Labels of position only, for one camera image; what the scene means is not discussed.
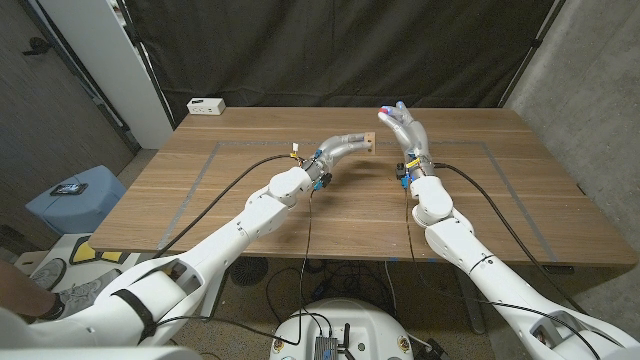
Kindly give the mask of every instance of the white box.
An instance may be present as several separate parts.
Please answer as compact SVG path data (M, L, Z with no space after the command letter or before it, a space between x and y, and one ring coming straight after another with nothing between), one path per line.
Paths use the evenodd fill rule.
M220 98L193 98L187 104L189 114L220 115L224 111L224 100Z

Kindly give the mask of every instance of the blue bin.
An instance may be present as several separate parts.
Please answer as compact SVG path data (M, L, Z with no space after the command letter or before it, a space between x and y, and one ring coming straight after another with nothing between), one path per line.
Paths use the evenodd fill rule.
M59 184L88 184L79 195L52 196ZM62 181L31 200L26 208L60 235L94 232L126 189L105 166Z

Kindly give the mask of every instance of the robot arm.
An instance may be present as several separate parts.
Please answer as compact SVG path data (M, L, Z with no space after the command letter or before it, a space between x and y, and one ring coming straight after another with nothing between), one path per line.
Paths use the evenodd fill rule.
M405 154L407 165L417 159L423 166L407 166L406 177L413 180L411 195L419 201L412 215L425 228L429 246L441 257L464 271L486 298L494 303L533 309L558 318L577 330L600 358L631 358L640 344L622 330L598 319L547 300L511 268L498 259L474 235L471 223L454 207L453 201L435 176L427 136L406 107L383 107L378 117L393 129ZM567 327L545 316L513 307L494 305L535 359L593 359L587 345Z
M164 344L187 320L162 321L192 314L249 244L282 225L298 195L326 186L331 169L343 156L371 147L362 135L330 138L301 167L275 175L249 197L238 216L191 250L134 266L84 311L31 326L15 315L0 313L6 321L3 326L13 330L12 336L0 339L0 347Z

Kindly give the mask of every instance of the table surface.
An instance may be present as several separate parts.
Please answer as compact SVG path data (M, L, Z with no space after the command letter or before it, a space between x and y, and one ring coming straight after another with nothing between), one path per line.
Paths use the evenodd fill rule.
M556 265L612 266L636 253L582 194L535 134L506 109L412 109L424 125L434 161L465 171L491 195L534 256ZM333 135L376 132L376 153L357 153L335 167L313 196L311 258L410 260L405 193L395 179L402 152L372 108L227 108L221 116L189 115L90 239L97 250L152 252L168 242L251 164L300 144L308 157ZM231 220L247 197L296 163L278 159L240 181L174 247L190 249ZM511 264L529 260L482 195L462 177L437 169L476 236ZM303 257L307 196L285 223L254 242L248 256ZM409 199L413 207L415 200ZM410 218L416 258L441 261Z

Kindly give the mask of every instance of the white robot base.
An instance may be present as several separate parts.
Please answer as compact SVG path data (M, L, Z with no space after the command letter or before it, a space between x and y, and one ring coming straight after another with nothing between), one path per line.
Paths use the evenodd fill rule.
M300 344L294 346L274 340L269 359L413 359L409 337L402 325L371 304L355 299L331 298L309 304L306 309L309 313L323 315L331 322L331 339L327 321L316 316L324 335L320 338L318 325L311 316L305 316L303 310ZM298 339L298 322L296 311L278 327L275 335L295 342Z

